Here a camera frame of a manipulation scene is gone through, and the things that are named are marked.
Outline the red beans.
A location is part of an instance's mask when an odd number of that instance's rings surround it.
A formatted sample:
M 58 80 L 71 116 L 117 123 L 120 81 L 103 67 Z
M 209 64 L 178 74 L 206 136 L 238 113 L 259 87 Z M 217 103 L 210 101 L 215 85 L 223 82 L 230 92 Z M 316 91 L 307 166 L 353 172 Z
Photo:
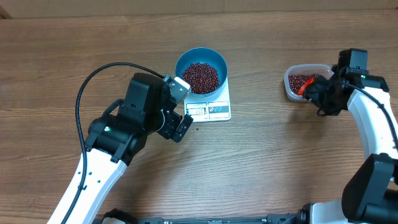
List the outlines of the red beans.
M 220 85 L 218 71 L 208 63 L 191 63 L 182 73 L 182 79 L 187 82 L 194 94 L 208 94 Z

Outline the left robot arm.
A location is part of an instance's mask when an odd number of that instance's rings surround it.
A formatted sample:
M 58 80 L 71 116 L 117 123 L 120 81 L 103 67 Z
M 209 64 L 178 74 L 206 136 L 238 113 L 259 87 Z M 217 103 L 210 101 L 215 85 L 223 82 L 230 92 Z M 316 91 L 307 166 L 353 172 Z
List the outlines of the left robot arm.
M 125 98 L 91 122 L 83 141 L 85 152 L 49 223 L 92 223 L 107 194 L 152 133 L 180 142 L 193 119 L 174 109 L 190 90 L 179 77 L 135 73 Z

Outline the red measuring scoop blue handle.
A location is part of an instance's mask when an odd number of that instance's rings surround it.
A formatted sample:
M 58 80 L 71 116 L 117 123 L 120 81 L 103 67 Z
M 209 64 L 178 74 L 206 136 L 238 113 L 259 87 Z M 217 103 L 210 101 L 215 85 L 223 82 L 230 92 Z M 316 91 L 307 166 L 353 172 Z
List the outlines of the red measuring scoop blue handle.
M 309 78 L 309 79 L 300 87 L 300 89 L 298 90 L 297 94 L 298 94 L 298 95 L 303 95 L 304 92 L 305 92 L 306 87 L 307 87 L 309 84 L 313 83 L 314 80 L 315 80 L 314 78 Z

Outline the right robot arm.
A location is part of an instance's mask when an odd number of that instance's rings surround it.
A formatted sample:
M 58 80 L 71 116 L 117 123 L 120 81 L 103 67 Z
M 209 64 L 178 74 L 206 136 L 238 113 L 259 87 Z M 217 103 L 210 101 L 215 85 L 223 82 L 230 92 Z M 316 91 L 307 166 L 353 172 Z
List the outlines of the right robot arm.
M 346 184 L 340 199 L 314 203 L 302 217 L 306 223 L 397 223 L 397 121 L 383 77 L 370 75 L 368 53 L 348 49 L 339 54 L 330 78 L 304 85 L 302 96 L 319 116 L 349 111 L 358 127 L 365 162 Z

